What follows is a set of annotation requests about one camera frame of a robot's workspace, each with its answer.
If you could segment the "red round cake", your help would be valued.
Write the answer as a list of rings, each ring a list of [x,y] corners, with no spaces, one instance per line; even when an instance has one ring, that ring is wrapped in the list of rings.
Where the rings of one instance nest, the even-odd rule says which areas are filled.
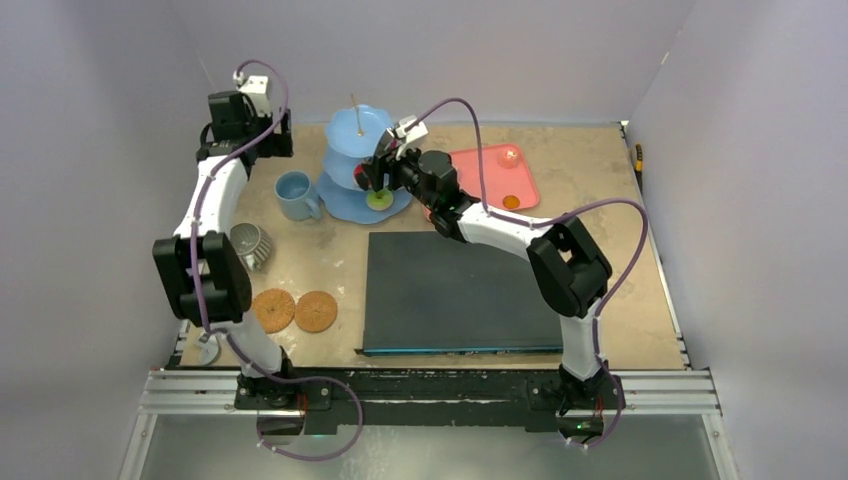
[[[355,183],[357,184],[357,186],[361,190],[368,191],[368,190],[371,189],[370,178],[369,178],[367,172],[364,170],[364,166],[362,164],[357,165],[355,167],[353,175],[354,175]]]

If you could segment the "blue three-tier cake stand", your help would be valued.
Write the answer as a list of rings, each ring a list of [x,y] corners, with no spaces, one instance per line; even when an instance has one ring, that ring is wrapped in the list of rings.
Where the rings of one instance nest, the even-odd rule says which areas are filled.
[[[408,193],[375,194],[355,179],[358,167],[375,151],[392,125],[388,112],[366,104],[336,111],[324,127],[327,148],[317,191],[332,217],[360,225],[381,223],[401,213],[412,201]]]

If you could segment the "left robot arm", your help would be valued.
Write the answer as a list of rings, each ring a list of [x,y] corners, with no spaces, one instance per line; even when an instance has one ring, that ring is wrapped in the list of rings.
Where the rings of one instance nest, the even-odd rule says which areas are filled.
[[[237,90],[209,95],[208,107],[190,204],[174,233],[154,242],[152,256],[175,316],[228,345],[238,359],[238,404],[284,409],[298,395],[293,365],[252,313],[250,278],[229,238],[251,170],[273,150],[276,125]]]

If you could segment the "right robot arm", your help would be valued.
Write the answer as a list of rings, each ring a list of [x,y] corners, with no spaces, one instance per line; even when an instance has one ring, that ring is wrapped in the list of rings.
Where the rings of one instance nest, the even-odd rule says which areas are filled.
[[[445,238],[486,245],[527,261],[543,300],[559,316],[563,409],[596,407],[609,378],[599,319],[612,268],[577,218],[543,220],[484,205],[460,185],[451,156],[422,151],[387,130],[372,156],[354,170],[363,190],[404,190],[429,211]]]

